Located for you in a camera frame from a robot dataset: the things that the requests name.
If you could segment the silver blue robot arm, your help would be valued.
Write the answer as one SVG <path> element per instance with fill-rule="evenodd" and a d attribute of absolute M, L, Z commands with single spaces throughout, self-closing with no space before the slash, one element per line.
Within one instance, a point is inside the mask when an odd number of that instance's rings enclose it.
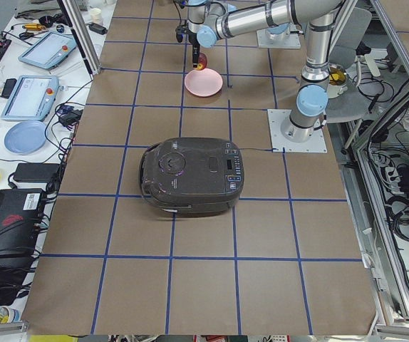
<path fill-rule="evenodd" d="M 211 48 L 230 39 L 261 30 L 279 34 L 290 25 L 306 24 L 305 63 L 301 69 L 296 106 L 281 124 L 281 133 L 295 143 L 306 142 L 328 104 L 329 54 L 335 19 L 342 1 L 265 1 L 237 9 L 221 1 L 176 1 L 187 9 L 187 19 L 177 27 L 192 44 L 192 65 L 198 65 L 201 48 Z"/>

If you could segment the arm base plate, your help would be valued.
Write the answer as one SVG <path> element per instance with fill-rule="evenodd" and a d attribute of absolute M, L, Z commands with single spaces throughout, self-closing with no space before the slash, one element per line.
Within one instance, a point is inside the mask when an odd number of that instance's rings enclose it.
<path fill-rule="evenodd" d="M 260 48 L 301 48 L 299 32 L 293 24 L 258 30 L 257 42 Z"/>
<path fill-rule="evenodd" d="M 323 129 L 298 128 L 290 121 L 291 110 L 268 109 L 271 148 L 274 152 L 327 153 Z"/>

